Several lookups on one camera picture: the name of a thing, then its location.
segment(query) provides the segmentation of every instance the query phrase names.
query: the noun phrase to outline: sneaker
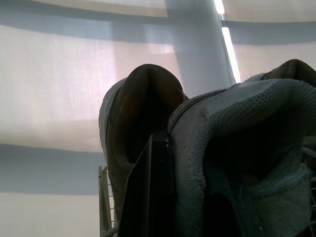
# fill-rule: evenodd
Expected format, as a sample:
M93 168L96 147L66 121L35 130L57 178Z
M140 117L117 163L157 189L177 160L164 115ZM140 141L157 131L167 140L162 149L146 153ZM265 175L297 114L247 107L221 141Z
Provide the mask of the sneaker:
M203 236L203 159L221 159L247 184L270 237L294 237L310 223L310 169L302 143L316 129L316 72L290 60L267 74L184 102L171 115L175 229Z
M168 70L150 64L136 68L105 95L99 115L100 138L118 221L134 163L150 135L166 129L170 115L185 100L178 79Z

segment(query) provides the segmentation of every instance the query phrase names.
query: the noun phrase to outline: brown shoe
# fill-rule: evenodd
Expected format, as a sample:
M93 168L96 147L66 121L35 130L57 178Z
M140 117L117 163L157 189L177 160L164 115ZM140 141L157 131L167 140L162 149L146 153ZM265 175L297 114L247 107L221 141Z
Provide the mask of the brown shoe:
M120 221L127 177L149 136L166 129L186 99L178 79L157 65L142 65L105 95L99 116L102 148Z

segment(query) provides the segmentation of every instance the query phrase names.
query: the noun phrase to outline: gray sneaker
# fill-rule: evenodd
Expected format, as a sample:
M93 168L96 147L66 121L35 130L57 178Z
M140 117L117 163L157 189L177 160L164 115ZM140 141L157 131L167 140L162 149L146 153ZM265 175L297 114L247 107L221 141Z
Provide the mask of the gray sneaker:
M118 221L134 163L150 135L166 129L170 115L186 99L171 72L149 64L136 68L105 95L99 116L100 138Z
M241 174L268 236L294 237L309 225L311 171L302 162L302 143L316 129L315 85L316 72L290 60L178 107L168 133L179 236L203 236L205 156Z

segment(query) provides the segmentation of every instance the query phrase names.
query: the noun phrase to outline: shoe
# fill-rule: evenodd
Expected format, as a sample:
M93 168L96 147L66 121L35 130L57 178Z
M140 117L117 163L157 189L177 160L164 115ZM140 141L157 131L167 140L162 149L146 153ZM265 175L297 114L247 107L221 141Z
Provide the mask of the shoe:
M316 129L316 72L290 60L267 74L184 102L171 115L177 236L201 237L204 159L239 173L270 237L310 223L311 171L302 142Z
M133 164L150 135L166 130L170 115L185 100L178 79L168 70L150 64L136 68L105 95L99 115L100 138L118 222Z

